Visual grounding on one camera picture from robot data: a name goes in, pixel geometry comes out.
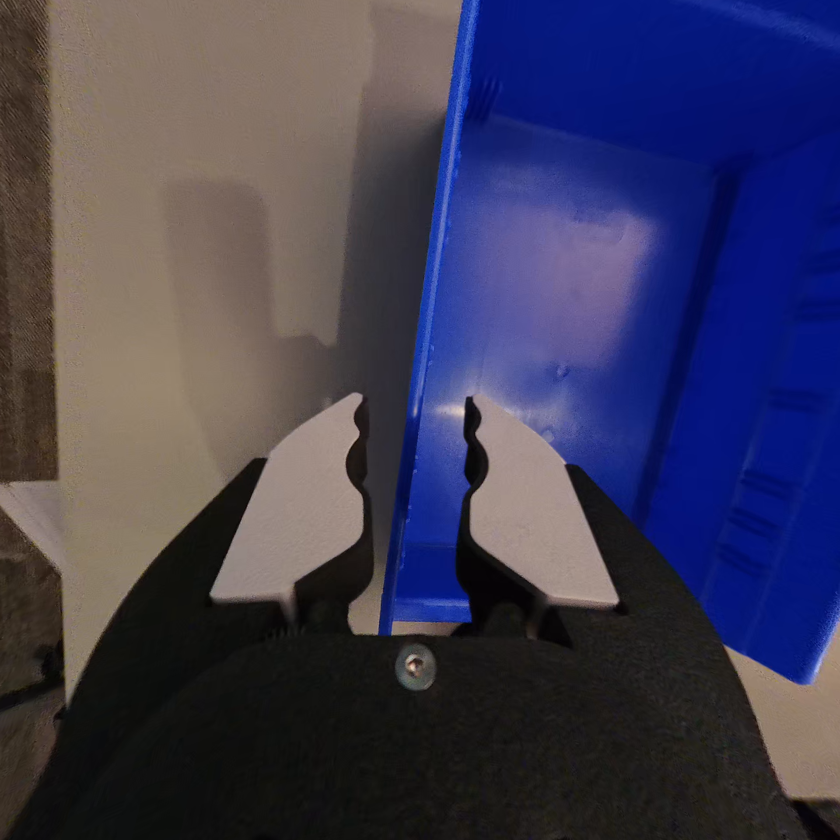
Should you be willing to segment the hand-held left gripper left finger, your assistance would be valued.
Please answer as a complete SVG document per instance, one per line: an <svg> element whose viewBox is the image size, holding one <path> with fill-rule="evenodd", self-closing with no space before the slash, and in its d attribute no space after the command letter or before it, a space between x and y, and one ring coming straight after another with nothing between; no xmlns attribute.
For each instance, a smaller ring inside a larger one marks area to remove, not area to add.
<svg viewBox="0 0 840 840"><path fill-rule="evenodd" d="M366 398L351 393L274 447L213 583L216 605L278 605L286 625L349 625L375 556Z"/></svg>

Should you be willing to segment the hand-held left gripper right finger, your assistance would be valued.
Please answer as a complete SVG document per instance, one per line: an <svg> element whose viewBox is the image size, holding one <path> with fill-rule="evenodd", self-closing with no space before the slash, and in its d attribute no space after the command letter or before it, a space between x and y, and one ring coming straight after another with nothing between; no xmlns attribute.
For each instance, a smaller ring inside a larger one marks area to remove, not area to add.
<svg viewBox="0 0 840 840"><path fill-rule="evenodd" d="M475 630L498 608L525 627L561 608L615 610L620 596L563 457L482 394L465 401L464 437L456 577Z"/></svg>

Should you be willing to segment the blue plastic bin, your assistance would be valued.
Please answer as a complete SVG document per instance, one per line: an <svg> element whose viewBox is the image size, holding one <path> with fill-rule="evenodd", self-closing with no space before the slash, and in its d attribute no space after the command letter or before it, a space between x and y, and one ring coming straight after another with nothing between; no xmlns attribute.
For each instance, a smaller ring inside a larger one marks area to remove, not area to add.
<svg viewBox="0 0 840 840"><path fill-rule="evenodd" d="M379 631L462 623L466 398L586 473L722 642L838 624L838 2L463 2Z"/></svg>

